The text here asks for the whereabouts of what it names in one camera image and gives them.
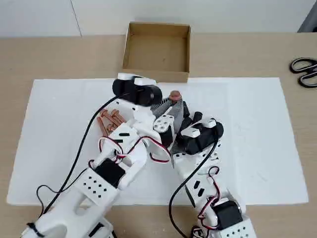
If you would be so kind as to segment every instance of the robotic arm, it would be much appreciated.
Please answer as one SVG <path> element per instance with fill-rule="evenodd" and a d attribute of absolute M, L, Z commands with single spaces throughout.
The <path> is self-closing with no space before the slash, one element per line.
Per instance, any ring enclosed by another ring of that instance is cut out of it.
<path fill-rule="evenodd" d="M 198 212 L 191 238 L 255 238 L 245 205 L 221 180 L 217 150 L 222 124 L 214 118 L 202 119 L 199 113 L 191 120 L 177 91 L 162 99 L 152 81 L 148 85 L 147 79 L 128 74 L 118 78 L 123 80 L 115 80 L 113 92 L 121 96 L 114 103 L 131 115 L 130 120 L 101 138 L 99 156 L 66 188 L 68 193 L 51 211 L 28 223 L 22 237 L 115 238 L 104 216 L 150 157 L 160 163 L 171 160 L 184 181 Z M 90 202 L 87 208 L 81 207 L 84 200 Z"/>

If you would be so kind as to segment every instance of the screw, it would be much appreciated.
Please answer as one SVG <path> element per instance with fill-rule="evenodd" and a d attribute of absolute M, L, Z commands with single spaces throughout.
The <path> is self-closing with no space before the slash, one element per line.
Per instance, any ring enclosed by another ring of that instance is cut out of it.
<path fill-rule="evenodd" d="M 108 113 L 108 110 L 104 110 L 103 116 L 116 126 L 120 126 L 120 123 Z"/>
<path fill-rule="evenodd" d="M 120 115 L 120 111 L 119 110 L 116 110 L 116 109 L 112 110 L 111 116 L 113 118 L 118 119 L 121 123 L 126 122 L 126 120 Z"/>
<path fill-rule="evenodd" d="M 106 110 L 105 109 L 102 109 L 101 111 L 100 111 L 100 116 L 103 118 L 104 117 L 104 113 L 106 113 Z"/>
<path fill-rule="evenodd" d="M 114 124 L 107 125 L 107 132 L 108 134 L 112 133 L 117 127 Z"/>
<path fill-rule="evenodd" d="M 103 133 L 103 136 L 108 136 L 108 133 L 107 133 L 107 130 L 106 130 L 105 125 L 103 123 L 103 120 L 100 117 L 97 117 L 97 122 L 98 122 L 98 125 L 100 127 L 100 130 Z"/>

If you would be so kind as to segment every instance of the open cardboard box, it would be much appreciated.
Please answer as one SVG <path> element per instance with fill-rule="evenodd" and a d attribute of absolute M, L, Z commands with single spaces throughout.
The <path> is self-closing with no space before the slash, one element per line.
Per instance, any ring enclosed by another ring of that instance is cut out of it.
<path fill-rule="evenodd" d="M 122 71 L 159 82 L 187 82 L 189 25 L 130 22 Z"/>

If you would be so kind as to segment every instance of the paper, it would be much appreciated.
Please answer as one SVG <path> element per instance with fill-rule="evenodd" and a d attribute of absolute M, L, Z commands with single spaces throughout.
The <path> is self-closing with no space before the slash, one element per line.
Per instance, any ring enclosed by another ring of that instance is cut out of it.
<path fill-rule="evenodd" d="M 190 85 L 158 85 L 164 95 L 179 89 L 191 113 L 202 111 L 224 124 L 219 156 L 224 162 L 223 171 L 230 189 L 237 190 L 247 204 L 307 202 L 304 176 L 279 80 L 193 80 Z M 34 81 L 8 203 L 39 204 L 35 191 L 41 184 L 58 190 L 76 156 L 89 119 L 113 96 L 112 81 Z M 94 123 L 71 180 L 86 167 L 88 160 L 98 155 L 99 136 L 101 132 Z M 136 180 L 121 193 L 116 204 L 166 205 L 179 183 L 170 164 L 149 161 Z M 54 194 L 43 188 L 40 196 L 47 203 Z M 175 204 L 190 203 L 182 193 Z"/>
<path fill-rule="evenodd" d="M 279 78 L 191 78 L 213 87 L 228 83 L 238 191 L 247 204 L 308 202 Z"/>
<path fill-rule="evenodd" d="M 41 184 L 58 190 L 76 156 L 88 121 L 104 102 L 114 96 L 112 82 L 113 79 L 34 81 L 16 154 L 8 203 L 39 204 L 35 191 Z M 194 111 L 201 111 L 223 123 L 226 129 L 222 143 L 227 148 L 221 147 L 218 153 L 222 159 L 221 172 L 230 189 L 236 191 L 235 166 L 230 145 L 231 119 L 227 111 L 227 84 L 220 83 L 216 87 L 204 89 L 200 89 L 199 85 L 189 86 L 186 83 L 160 83 L 158 86 L 166 96 L 172 90 L 179 90 L 192 115 Z M 202 93 L 195 95 L 193 92 L 196 91 Z M 206 100 L 211 101 L 208 107 Z M 71 181 L 87 167 L 90 159 L 97 157 L 97 141 L 100 136 L 101 131 L 95 122 L 90 128 Z M 180 183 L 171 164 L 158 164 L 149 160 L 136 180 L 121 193 L 116 204 L 166 205 Z M 40 190 L 40 197 L 45 204 L 53 196 L 48 189 Z M 185 193 L 180 192 L 175 204 L 189 205 L 190 201 Z"/>

